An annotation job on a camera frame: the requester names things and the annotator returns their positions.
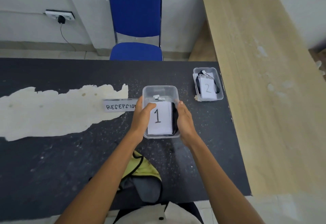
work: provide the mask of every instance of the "number 1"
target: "number 1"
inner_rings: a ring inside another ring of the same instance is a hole
[[[206,89],[206,92],[207,93],[211,93],[208,89],[209,89],[209,85],[208,84],[205,84],[205,85],[207,85],[207,89]]]
[[[154,113],[156,113],[156,115],[157,115],[157,121],[155,123],[160,123],[161,121],[158,120],[158,109],[156,109],[156,111]]]

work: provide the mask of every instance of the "forearm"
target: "forearm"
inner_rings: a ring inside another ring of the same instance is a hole
[[[123,138],[92,180],[63,212],[60,223],[103,223],[119,187],[130,157],[138,144],[133,134]]]
[[[202,177],[218,223],[264,223],[229,179],[205,143],[195,137],[189,148]]]

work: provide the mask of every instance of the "clear plastic box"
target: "clear plastic box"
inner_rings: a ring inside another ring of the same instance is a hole
[[[218,77],[218,71],[215,68],[194,68],[194,73],[193,73],[193,77],[194,77],[194,82],[195,82],[195,88],[196,88],[196,93],[197,93],[197,99],[198,101],[215,101],[215,100],[208,100],[208,99],[203,99],[201,97],[201,95],[198,92],[198,88],[197,88],[197,84],[196,84],[196,78],[197,76],[195,76],[195,74],[200,73],[202,70],[205,70],[206,73],[213,73],[214,76],[214,80],[216,82],[216,85],[218,86],[218,88],[220,89],[220,92],[218,94],[216,94],[217,99],[216,100],[221,100],[223,99],[223,90],[222,90],[222,86],[221,86],[221,82],[220,82],[220,78]]]
[[[146,86],[143,88],[142,93],[142,109],[147,106],[148,103],[160,102],[159,100],[154,99],[154,95],[160,95],[160,97],[165,98],[165,101],[173,102],[177,107],[179,102],[178,90],[175,86]],[[180,136],[180,131],[177,131],[176,134],[172,136],[162,136],[162,135],[148,135],[148,130],[146,129],[144,137],[150,139],[161,139],[161,138],[176,138]]]

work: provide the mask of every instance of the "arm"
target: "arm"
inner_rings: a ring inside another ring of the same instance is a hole
[[[192,153],[218,223],[264,223],[198,136],[191,113],[182,101],[178,113],[181,140]]]
[[[91,181],[81,190],[55,222],[104,223],[122,175],[136,146],[142,141],[148,126],[150,111],[156,104],[149,103],[141,110],[142,98],[137,101],[131,128],[111,156]]]

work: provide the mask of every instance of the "white wall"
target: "white wall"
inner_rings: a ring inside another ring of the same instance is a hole
[[[325,0],[282,2],[308,48],[326,39]],[[40,13],[46,8],[72,10],[76,14],[77,22],[64,30],[68,41],[92,42],[98,49],[111,49],[115,44],[108,0],[0,0],[0,10]],[[6,13],[5,19],[0,20],[0,40],[63,42],[55,20],[35,15],[38,22],[33,24],[31,17]],[[163,0],[162,50],[190,52],[204,19],[202,0]]]
[[[71,0],[0,0],[0,40],[65,43],[60,24],[43,15],[45,9],[72,11],[76,22],[66,22],[63,35],[71,43],[92,44]]]

